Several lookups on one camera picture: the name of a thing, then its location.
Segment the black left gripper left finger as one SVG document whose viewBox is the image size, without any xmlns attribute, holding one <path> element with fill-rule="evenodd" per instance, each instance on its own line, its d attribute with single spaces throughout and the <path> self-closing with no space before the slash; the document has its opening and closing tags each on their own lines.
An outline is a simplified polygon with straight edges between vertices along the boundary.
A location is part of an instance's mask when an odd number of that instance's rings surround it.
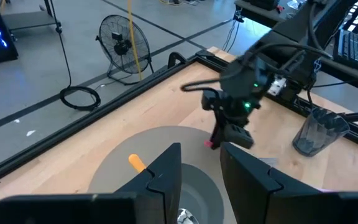
<svg viewBox="0 0 358 224">
<path fill-rule="evenodd" d="M 127 196 L 131 223 L 176 223 L 181 193 L 181 144 L 171 144 L 116 193 Z"/>
</svg>

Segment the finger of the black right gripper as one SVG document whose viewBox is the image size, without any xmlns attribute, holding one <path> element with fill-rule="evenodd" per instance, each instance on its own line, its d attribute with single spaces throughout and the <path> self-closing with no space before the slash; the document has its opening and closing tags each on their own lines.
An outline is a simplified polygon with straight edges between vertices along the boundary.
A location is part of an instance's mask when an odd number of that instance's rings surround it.
<svg viewBox="0 0 358 224">
<path fill-rule="evenodd" d="M 232 142 L 246 149 L 250 149 L 254 145 L 254 140 L 250 133 L 242 127 L 235 124 L 227 124 L 224 127 L 224 140 Z"/>
<path fill-rule="evenodd" d="M 216 122 L 211 135 L 211 143 L 212 143 L 211 149 L 219 148 L 223 139 L 224 139 L 224 134 L 222 130 L 222 125 L 219 122 Z"/>
</svg>

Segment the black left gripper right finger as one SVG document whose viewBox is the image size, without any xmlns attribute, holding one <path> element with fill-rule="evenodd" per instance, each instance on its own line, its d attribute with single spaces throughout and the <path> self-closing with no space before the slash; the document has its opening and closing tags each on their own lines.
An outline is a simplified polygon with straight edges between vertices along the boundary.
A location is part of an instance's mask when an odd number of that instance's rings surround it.
<svg viewBox="0 0 358 224">
<path fill-rule="evenodd" d="M 336 197 L 224 143 L 224 185 L 238 223 L 337 223 Z"/>
</svg>

